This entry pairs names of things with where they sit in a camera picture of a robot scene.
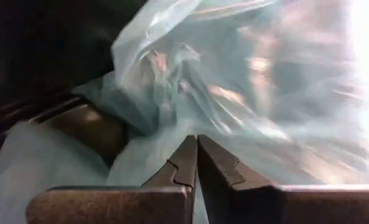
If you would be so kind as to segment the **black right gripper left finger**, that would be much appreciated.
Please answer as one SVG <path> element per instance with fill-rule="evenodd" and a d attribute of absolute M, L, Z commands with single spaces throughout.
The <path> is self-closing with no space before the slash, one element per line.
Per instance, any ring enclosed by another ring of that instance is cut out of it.
<path fill-rule="evenodd" d="M 26 207 L 27 224 L 192 224 L 197 140 L 187 136 L 142 186 L 60 186 Z"/>

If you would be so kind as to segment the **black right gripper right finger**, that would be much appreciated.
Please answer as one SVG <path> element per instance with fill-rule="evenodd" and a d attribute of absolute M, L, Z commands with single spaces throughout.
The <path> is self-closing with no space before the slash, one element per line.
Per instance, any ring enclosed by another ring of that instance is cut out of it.
<path fill-rule="evenodd" d="M 369 185 L 279 185 L 208 136 L 197 142 L 209 224 L 369 224 Z"/>

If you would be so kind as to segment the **blue plastic trash bag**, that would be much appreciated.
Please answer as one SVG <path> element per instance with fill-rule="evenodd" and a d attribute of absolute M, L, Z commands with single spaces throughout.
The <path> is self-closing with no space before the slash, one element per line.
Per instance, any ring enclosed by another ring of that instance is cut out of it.
<path fill-rule="evenodd" d="M 369 185 L 369 0 L 147 0 L 73 89 L 128 126 L 108 166 L 48 124 L 0 150 L 0 224 L 60 186 L 140 187 L 206 135 L 279 185 Z M 209 224 L 198 172 L 192 224 Z"/>

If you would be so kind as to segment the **black trash bin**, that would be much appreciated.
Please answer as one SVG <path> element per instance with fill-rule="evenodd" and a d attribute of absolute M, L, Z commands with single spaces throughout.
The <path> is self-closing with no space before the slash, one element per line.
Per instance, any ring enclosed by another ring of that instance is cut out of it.
<path fill-rule="evenodd" d="M 113 70 L 111 46 L 147 0 L 0 0 L 0 150 L 20 121 L 48 124 L 112 165 L 128 126 L 73 89 Z"/>

